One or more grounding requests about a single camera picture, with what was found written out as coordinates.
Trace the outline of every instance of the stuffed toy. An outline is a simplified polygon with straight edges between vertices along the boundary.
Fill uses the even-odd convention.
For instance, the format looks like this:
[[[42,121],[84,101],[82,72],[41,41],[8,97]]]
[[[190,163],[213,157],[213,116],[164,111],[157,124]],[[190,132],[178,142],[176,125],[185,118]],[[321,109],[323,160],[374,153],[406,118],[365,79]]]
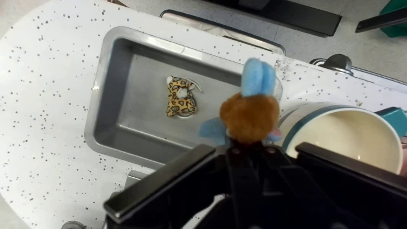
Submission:
[[[280,107],[273,97],[276,73],[266,63],[250,59],[243,69],[241,93],[220,107],[220,118],[205,121],[200,137],[226,146],[232,139],[242,146],[280,139],[278,128]]]

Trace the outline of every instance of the white mug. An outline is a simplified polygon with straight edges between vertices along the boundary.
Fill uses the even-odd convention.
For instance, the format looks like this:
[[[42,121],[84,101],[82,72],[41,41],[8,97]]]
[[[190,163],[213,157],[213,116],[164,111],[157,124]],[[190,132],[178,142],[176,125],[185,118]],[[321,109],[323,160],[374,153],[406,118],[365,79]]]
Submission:
[[[309,104],[280,121],[287,153],[297,158],[302,143],[332,151],[382,170],[401,174],[404,152],[393,128],[381,116],[358,107]]]

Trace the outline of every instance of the speckled countertop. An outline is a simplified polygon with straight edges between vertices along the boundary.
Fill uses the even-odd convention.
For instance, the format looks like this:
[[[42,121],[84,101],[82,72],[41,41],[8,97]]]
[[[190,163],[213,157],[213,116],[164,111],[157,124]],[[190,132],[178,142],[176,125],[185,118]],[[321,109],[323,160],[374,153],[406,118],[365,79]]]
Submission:
[[[54,0],[0,41],[0,194],[31,228],[55,229],[68,221],[101,228],[102,203],[123,189],[126,175],[152,172],[103,157],[83,138],[102,41],[117,26],[236,63],[251,57],[269,62],[283,81],[284,114],[327,101],[407,110],[405,95],[302,62],[105,2]]]

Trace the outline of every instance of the mug rim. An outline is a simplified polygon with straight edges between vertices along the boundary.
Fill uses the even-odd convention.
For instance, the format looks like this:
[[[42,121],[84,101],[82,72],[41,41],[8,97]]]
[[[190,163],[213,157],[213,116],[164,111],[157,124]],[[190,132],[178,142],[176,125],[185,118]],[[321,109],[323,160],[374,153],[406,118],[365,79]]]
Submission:
[[[288,114],[288,116],[295,114],[297,111],[299,111],[301,109]],[[317,111],[313,111],[308,115],[306,115],[304,118],[302,118],[299,121],[295,123],[295,125],[290,129],[290,132],[288,133],[287,138],[284,139],[283,143],[283,149],[288,151],[289,147],[292,147],[293,140],[297,138],[297,135],[299,134],[299,130],[302,130],[304,127],[307,127],[311,121],[316,121],[317,119],[332,115],[332,114],[337,114],[337,113],[344,113],[344,111],[353,111],[353,113],[359,113],[359,114],[364,114],[368,115],[371,118],[374,118],[377,120],[379,120],[382,124],[385,124],[387,127],[388,130],[391,130],[391,134],[393,135],[393,139],[397,139],[399,142],[401,142],[401,139],[399,138],[396,130],[381,116],[378,116],[377,114],[364,110],[364,109],[359,109],[359,107],[348,107],[348,106],[329,106],[329,107],[322,107]],[[399,163],[397,163],[397,168],[396,171],[393,171],[395,174],[400,175],[404,167],[404,149],[402,149],[402,144],[399,144]]]

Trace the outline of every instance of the metal tray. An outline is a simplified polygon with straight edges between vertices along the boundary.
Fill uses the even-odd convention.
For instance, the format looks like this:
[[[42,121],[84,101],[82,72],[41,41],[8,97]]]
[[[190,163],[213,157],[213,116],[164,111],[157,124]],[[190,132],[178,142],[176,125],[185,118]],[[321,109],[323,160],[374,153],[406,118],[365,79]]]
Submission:
[[[240,92],[243,67],[130,29],[105,39],[86,139],[102,154],[159,168],[186,151],[212,143],[200,125],[219,116],[223,101]],[[167,77],[195,81],[200,111],[167,118]]]

